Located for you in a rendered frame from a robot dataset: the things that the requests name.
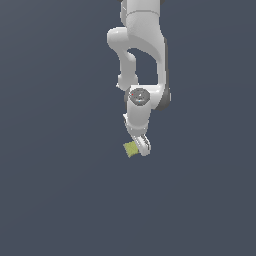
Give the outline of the small yellow-green block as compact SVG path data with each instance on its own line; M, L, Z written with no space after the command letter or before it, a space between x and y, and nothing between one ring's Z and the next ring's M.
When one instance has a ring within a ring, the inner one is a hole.
M132 156L134 156L134 155L139 153L139 150L138 150L138 148L137 148L137 146L136 146L134 141L129 142L129 143L125 143L123 145L123 147L124 147L128 157L132 157Z

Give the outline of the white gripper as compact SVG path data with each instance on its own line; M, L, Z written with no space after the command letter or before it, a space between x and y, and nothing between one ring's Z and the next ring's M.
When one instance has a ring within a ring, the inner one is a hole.
M147 156L151 151L151 144L146 133L148 130L149 119L139 116L129 116L127 113L123 115L127 132L132 136L140 154Z

